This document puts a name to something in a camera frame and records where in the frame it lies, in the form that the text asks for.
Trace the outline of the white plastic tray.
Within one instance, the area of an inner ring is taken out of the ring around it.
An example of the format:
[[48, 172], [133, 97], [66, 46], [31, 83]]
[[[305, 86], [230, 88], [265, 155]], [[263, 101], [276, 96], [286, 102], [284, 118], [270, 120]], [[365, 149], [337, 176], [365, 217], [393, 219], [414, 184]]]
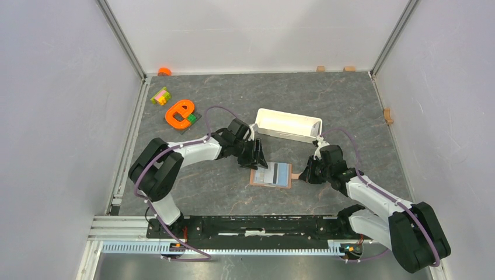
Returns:
[[260, 134], [305, 143], [315, 141], [323, 127], [320, 118], [266, 108], [258, 109], [255, 124]]

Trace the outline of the brown leather card holder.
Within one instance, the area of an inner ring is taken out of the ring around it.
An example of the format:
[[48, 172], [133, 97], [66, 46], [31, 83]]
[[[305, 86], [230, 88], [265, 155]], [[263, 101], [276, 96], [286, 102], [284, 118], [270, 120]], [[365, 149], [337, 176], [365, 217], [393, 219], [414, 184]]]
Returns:
[[292, 164], [268, 162], [268, 168], [251, 170], [249, 184], [252, 186], [290, 189], [293, 180], [299, 179], [301, 173], [292, 172]]

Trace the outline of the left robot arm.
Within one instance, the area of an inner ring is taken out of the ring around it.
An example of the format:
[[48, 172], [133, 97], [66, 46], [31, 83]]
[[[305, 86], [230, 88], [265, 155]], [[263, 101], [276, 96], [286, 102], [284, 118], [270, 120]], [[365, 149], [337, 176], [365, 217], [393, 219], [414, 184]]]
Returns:
[[233, 156], [241, 167], [266, 169], [262, 142], [251, 125], [236, 118], [228, 127], [188, 142], [165, 142], [152, 139], [131, 165], [128, 178], [134, 183], [134, 194], [148, 204], [168, 237], [183, 231], [181, 211], [171, 190], [183, 167]]

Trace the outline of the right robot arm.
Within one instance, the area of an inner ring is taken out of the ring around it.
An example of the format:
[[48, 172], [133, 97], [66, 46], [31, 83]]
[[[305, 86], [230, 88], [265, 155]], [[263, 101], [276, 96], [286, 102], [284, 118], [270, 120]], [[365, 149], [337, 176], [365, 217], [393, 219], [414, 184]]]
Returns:
[[370, 237], [389, 249], [409, 273], [438, 266], [451, 255], [451, 246], [428, 203], [415, 204], [375, 185], [362, 171], [348, 167], [338, 145], [313, 144], [316, 151], [299, 179], [309, 184], [330, 183], [334, 190], [358, 202], [338, 213], [341, 236]]

